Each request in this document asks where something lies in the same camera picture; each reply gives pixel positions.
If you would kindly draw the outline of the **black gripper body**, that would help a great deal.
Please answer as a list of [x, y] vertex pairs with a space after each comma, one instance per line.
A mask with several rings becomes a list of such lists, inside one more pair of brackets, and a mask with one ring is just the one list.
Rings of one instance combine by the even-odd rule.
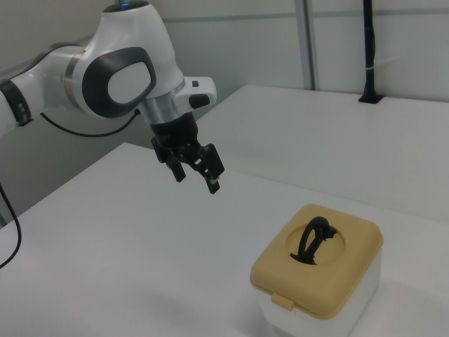
[[161, 163], [168, 160], [171, 152], [177, 158], [183, 155], [188, 162], [199, 159], [201, 145], [197, 139], [198, 126], [192, 112], [170, 122], [151, 124], [150, 127], [154, 133], [152, 146]]

